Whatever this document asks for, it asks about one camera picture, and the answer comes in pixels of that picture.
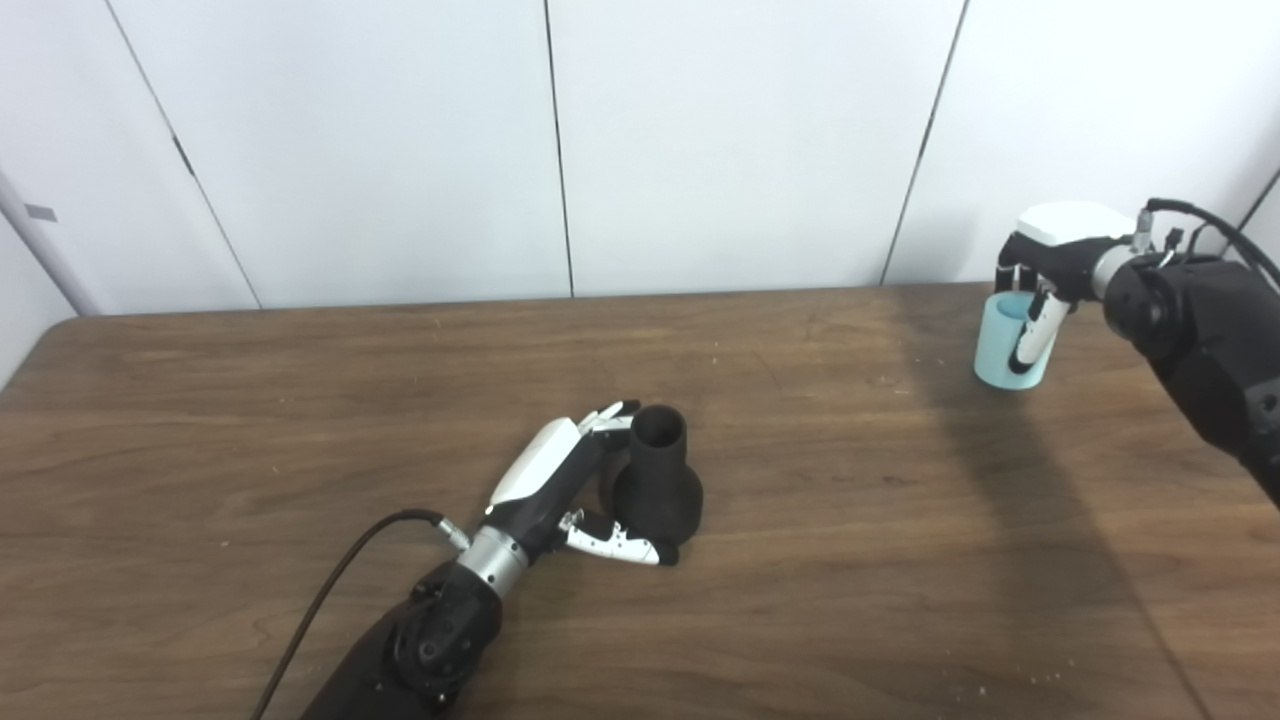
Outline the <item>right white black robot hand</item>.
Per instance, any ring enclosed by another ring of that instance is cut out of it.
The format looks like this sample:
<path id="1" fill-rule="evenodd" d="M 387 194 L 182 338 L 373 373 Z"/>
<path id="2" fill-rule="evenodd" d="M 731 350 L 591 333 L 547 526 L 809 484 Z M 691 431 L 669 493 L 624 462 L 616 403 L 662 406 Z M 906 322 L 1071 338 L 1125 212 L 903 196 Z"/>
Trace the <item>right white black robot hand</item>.
<path id="1" fill-rule="evenodd" d="M 998 251 L 995 295 L 1025 300 L 1015 311 L 1012 342 L 1002 360 L 1016 377 L 1047 359 L 1066 318 L 1080 304 L 1098 302 L 1108 279 L 1132 259 L 1137 220 L 1097 202 L 1047 202 L 1023 211 Z"/>

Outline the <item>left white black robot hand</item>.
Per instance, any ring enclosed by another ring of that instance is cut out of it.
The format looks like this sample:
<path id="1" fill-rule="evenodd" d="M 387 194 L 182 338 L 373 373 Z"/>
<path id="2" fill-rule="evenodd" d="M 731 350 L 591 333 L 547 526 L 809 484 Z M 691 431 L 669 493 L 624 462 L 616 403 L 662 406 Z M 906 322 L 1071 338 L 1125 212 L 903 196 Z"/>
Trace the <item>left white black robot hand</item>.
<path id="1" fill-rule="evenodd" d="M 561 416 L 545 424 L 498 482 L 481 528 L 498 536 L 524 568 L 563 547 L 640 565 L 676 565 L 675 546 L 573 505 L 605 457 L 628 439 L 640 407 L 637 400 L 625 400 L 581 420 Z"/>

